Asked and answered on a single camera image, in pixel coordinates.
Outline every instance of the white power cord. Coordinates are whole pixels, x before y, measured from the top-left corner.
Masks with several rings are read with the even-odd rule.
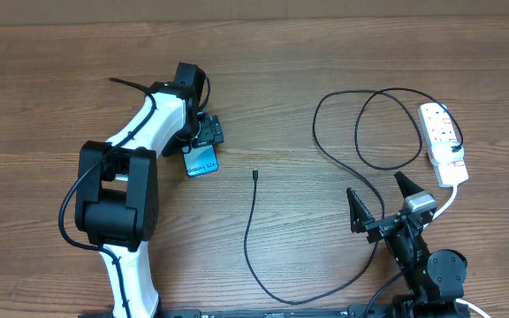
[[[452,203],[455,201],[455,198],[457,197],[458,193],[459,193],[459,185],[453,185],[452,193],[451,193],[451,196],[449,197],[449,200],[447,200],[447,202],[443,205],[443,207],[439,208],[439,210],[437,210],[435,212],[435,214],[433,215],[433,218],[431,219],[431,222],[433,222],[433,220],[435,220],[438,216],[441,216],[443,214],[443,212],[445,212],[452,205]],[[428,227],[428,225],[429,225],[429,223],[423,225],[423,229],[425,230]]]
[[[477,313],[477,314],[479,314],[480,316],[482,316],[482,317],[484,317],[484,318],[490,318],[490,315],[489,315],[489,314],[484,313],[484,311],[483,311],[481,308],[479,308],[479,307],[477,307],[477,306],[475,306],[475,305],[473,305],[473,304],[469,303],[469,302],[468,302],[468,301],[466,301],[466,300],[463,300],[463,299],[457,299],[457,302],[458,302],[458,303],[460,303],[460,304],[463,304],[463,305],[467,305],[467,306],[468,306],[468,308],[472,309],[473,311],[476,311],[476,313]]]

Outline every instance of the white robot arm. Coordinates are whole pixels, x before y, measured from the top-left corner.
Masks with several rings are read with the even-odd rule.
[[[152,318],[160,311],[148,260],[159,209],[156,159],[223,142],[217,117],[200,112],[205,79],[191,64],[179,64],[174,82],[151,88],[116,79],[145,91],[144,104],[107,142],[89,141],[80,151],[76,226],[98,247],[108,270],[115,300],[110,317]],[[127,191],[102,187],[113,179],[127,182]]]

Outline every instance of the white power strip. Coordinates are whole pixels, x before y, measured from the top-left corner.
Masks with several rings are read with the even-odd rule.
[[[452,187],[468,180],[464,158],[452,163],[436,164],[433,160],[432,146],[441,141],[457,141],[449,115],[434,102],[425,103],[418,109],[422,122],[423,136],[428,144],[428,156],[433,163],[437,182],[441,187]]]

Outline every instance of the plug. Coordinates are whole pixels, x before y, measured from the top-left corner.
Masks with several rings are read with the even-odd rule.
[[[432,143],[431,163],[433,163],[433,165],[439,165],[462,160],[465,156],[465,149],[461,146],[458,150],[455,150],[459,144],[458,141],[439,141]]]

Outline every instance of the power strip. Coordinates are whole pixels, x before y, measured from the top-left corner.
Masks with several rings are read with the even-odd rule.
[[[432,146],[441,141],[457,141],[449,115],[435,102],[425,103],[418,109],[422,122],[423,136],[428,144],[428,156],[437,182],[441,187],[452,187],[468,180],[467,166],[464,158],[452,163],[436,164],[433,160]]]

